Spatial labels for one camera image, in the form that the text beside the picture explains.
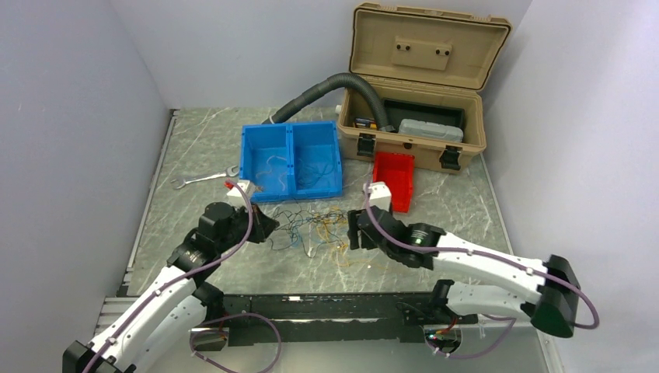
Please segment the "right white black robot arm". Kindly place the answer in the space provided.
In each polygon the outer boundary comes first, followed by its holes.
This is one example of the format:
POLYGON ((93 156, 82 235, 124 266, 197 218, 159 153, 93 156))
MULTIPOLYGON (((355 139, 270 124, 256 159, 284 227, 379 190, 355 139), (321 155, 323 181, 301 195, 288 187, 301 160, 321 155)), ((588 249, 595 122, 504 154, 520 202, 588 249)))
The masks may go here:
POLYGON ((424 223, 405 225, 378 207, 348 213, 351 249, 380 249, 409 268, 461 273, 477 284, 439 280, 428 302, 437 322, 487 314, 529 321, 552 336, 571 338, 581 286, 570 262, 534 260, 479 246, 424 223))

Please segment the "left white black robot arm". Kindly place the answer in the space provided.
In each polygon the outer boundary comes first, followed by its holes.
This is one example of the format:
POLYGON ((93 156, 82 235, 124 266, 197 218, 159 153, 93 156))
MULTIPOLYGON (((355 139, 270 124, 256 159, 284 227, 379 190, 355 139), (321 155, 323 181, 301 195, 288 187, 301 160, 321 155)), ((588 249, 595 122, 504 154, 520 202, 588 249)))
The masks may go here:
POLYGON ((209 204, 148 289, 88 343, 63 353, 64 372, 145 372, 184 333, 225 315, 224 294, 207 282, 246 242, 265 242, 279 226, 256 204, 209 204))

